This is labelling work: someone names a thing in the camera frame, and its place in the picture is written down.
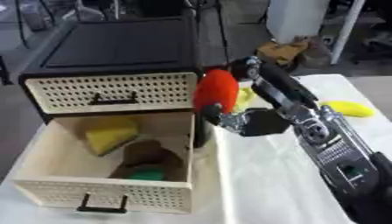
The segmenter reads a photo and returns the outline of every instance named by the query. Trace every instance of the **yellow sponge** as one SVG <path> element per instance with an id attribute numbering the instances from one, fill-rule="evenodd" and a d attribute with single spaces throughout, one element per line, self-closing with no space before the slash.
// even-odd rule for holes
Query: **yellow sponge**
<path id="1" fill-rule="evenodd" d="M 86 128 L 86 139 L 97 156 L 111 152 L 117 146 L 136 138 L 137 134 L 137 124 L 128 116 L 100 117 Z"/>

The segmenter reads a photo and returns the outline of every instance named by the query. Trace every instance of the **white table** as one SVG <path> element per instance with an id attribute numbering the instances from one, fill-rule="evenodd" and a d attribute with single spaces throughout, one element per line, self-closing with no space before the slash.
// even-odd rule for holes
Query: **white table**
<path id="1" fill-rule="evenodd" d="M 301 81 L 321 100 L 349 100 L 373 107 L 342 76 L 314 75 Z M 254 104 L 263 106 L 265 102 L 257 100 Z M 392 158 L 392 150 L 388 148 L 392 125 L 380 111 L 376 110 L 371 118 L 348 120 L 375 151 L 383 151 Z M 38 207 L 10 182 L 19 159 L 0 187 L 0 223 L 350 223 L 326 189 L 316 167 L 298 147 L 291 130 L 281 135 L 242 138 L 217 128 L 215 135 L 224 209 L 220 191 L 200 194 L 204 196 L 200 201 L 205 205 L 189 215 L 137 212 L 106 215 Z M 196 173 L 196 178 L 204 179 L 201 184 L 206 186 L 200 189 L 219 189 L 215 183 L 218 176 L 212 169 L 214 162 L 204 153 L 199 152 L 195 161 L 201 170 L 210 169 Z"/>

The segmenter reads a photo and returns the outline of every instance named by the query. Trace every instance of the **wooden drawer box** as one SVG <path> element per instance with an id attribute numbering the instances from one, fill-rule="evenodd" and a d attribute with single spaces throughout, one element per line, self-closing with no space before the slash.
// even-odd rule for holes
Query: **wooden drawer box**
<path id="1" fill-rule="evenodd" d="M 45 207 L 78 207 L 89 194 L 89 207 L 119 207 L 162 213 L 191 211 L 193 113 L 129 115 L 138 124 L 137 139 L 155 139 L 183 160 L 180 181 L 108 178 L 123 161 L 122 149 L 103 157 L 88 150 L 81 127 L 92 116 L 54 118 L 44 127 L 14 182 L 28 198 Z"/>

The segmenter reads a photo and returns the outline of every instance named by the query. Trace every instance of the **perforated panel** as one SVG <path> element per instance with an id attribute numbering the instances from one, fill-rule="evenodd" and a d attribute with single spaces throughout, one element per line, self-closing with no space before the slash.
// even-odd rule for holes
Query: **perforated panel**
<path id="1" fill-rule="evenodd" d="M 85 193 L 90 193 L 88 205 L 92 207 L 119 207 L 126 194 L 130 210 L 187 213 L 191 209 L 189 188 L 21 180 L 16 183 L 49 207 L 78 207 Z"/>
<path id="2" fill-rule="evenodd" d="M 29 79 L 26 86 L 47 114 L 189 109 L 195 73 L 122 74 Z"/>

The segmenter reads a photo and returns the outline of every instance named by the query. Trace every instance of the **brown object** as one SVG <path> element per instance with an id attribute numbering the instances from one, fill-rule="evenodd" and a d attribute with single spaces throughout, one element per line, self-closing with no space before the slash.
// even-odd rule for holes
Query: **brown object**
<path id="1" fill-rule="evenodd" d="M 309 46 L 309 40 L 303 39 L 289 45 L 279 45 L 270 41 L 257 48 L 257 55 L 272 58 L 281 66 L 289 65 L 301 52 Z"/>
<path id="2" fill-rule="evenodd" d="M 162 148 L 157 140 L 146 140 L 127 146 L 123 162 L 109 176 L 110 179 L 127 179 L 145 168 L 160 168 L 166 181 L 184 181 L 184 163 L 174 152 Z"/>

